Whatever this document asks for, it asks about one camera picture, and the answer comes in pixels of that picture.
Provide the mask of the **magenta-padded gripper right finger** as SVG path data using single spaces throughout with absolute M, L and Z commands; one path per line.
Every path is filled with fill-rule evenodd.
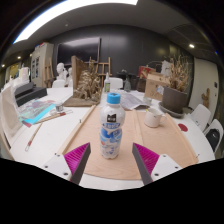
M 137 143 L 133 144 L 132 153 L 144 185 L 182 169 L 182 167 L 167 154 L 159 155 Z

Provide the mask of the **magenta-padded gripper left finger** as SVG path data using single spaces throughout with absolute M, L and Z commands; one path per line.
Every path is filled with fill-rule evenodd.
M 78 185 L 90 153 L 90 144 L 85 143 L 65 155 L 55 154 L 42 168 L 45 171 Z

